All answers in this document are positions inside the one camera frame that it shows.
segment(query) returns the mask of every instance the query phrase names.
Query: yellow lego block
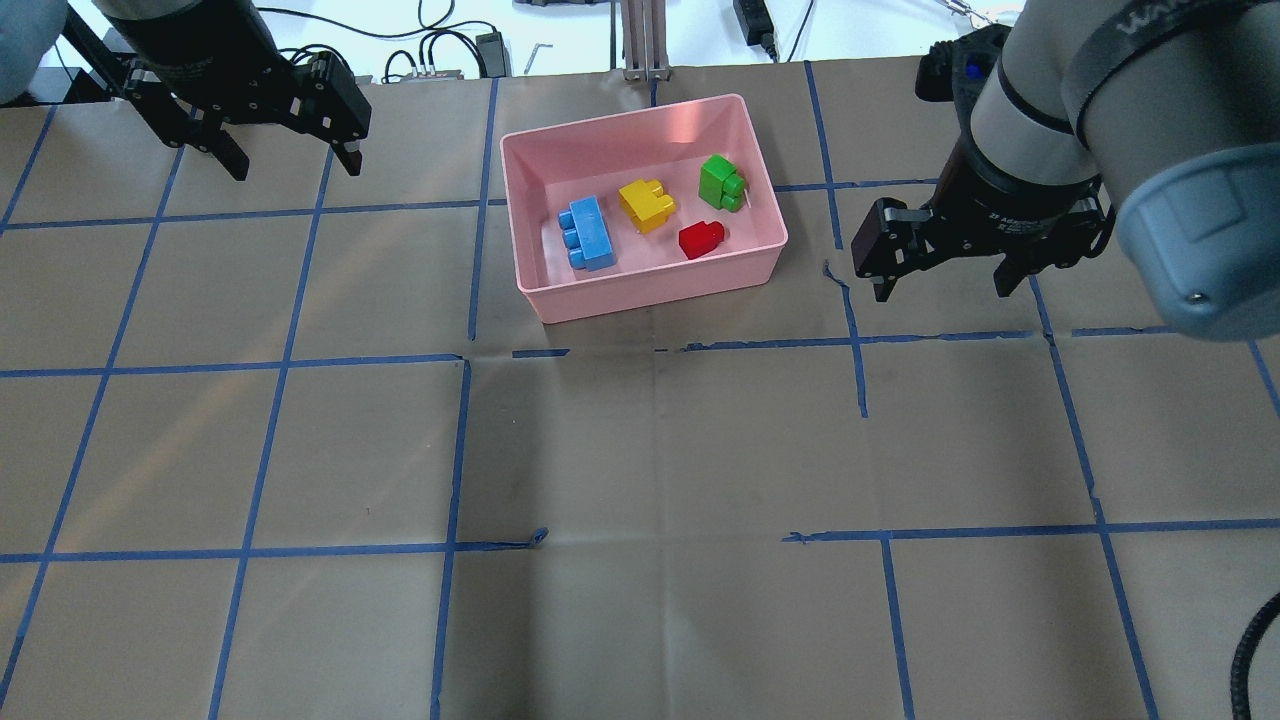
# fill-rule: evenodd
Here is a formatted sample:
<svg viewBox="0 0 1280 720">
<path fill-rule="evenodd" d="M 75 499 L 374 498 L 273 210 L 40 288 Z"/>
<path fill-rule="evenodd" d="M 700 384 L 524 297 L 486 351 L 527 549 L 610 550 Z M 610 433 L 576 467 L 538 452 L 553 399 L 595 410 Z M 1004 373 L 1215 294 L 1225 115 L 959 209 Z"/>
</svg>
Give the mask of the yellow lego block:
<svg viewBox="0 0 1280 720">
<path fill-rule="evenodd" d="M 637 179 L 618 191 L 622 208 L 640 232 L 649 232 L 667 222 L 676 211 L 676 201 L 658 181 Z"/>
</svg>

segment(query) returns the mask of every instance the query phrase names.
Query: gray robot arm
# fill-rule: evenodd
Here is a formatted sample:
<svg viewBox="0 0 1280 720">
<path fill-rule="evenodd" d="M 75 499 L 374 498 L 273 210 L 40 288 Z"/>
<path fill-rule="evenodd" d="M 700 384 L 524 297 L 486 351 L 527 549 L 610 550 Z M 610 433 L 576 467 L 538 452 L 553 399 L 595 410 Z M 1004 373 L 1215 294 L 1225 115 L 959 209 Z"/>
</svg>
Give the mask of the gray robot arm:
<svg viewBox="0 0 1280 720">
<path fill-rule="evenodd" d="M 1280 332 L 1280 3 L 1030 0 L 1011 32 L 988 31 L 933 58 L 952 88 L 932 99 L 954 100 L 963 128 L 933 199 L 883 199 L 851 243 L 877 299 L 911 270 L 995 254 L 1007 295 L 1101 251 L 1114 223 L 1179 332 Z"/>
</svg>

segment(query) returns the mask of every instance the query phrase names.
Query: metal stand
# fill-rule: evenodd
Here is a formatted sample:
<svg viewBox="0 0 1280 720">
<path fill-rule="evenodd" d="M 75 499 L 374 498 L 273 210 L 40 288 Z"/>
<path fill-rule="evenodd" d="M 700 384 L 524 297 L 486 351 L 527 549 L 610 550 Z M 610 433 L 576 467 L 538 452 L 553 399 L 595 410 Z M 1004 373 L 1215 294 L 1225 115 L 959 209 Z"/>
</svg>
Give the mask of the metal stand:
<svg viewBox="0 0 1280 720">
<path fill-rule="evenodd" d="M 622 54 L 628 81 L 667 79 L 667 0 L 622 0 Z"/>
</svg>

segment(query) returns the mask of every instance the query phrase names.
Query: table surface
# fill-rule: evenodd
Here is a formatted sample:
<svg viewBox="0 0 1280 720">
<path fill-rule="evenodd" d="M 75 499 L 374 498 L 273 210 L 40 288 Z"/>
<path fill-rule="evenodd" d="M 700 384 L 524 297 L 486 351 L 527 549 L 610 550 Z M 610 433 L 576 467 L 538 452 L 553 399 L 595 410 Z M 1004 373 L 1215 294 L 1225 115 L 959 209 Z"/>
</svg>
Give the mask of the table surface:
<svg viewBox="0 0 1280 720">
<path fill-rule="evenodd" d="M 1117 249 L 877 305 L 846 238 L 956 135 L 913 76 L 372 87 L 362 177 L 255 127 L 244 183 L 128 105 L 0 113 L 0 712 L 1228 716 L 1280 345 L 1171 334 Z M 772 281 L 540 324 L 497 140 L 724 92 Z"/>
</svg>

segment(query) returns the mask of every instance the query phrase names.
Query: blue lego block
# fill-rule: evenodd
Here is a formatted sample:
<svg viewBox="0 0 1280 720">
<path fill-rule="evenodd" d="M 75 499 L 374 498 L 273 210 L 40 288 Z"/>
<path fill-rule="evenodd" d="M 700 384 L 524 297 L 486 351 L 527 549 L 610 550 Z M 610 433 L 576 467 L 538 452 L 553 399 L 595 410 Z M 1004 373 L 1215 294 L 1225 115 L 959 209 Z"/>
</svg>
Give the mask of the blue lego block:
<svg viewBox="0 0 1280 720">
<path fill-rule="evenodd" d="M 563 231 L 568 264 L 575 270 L 600 270 L 617 261 L 600 201 L 594 196 L 570 202 L 568 210 L 562 210 L 556 219 Z"/>
</svg>

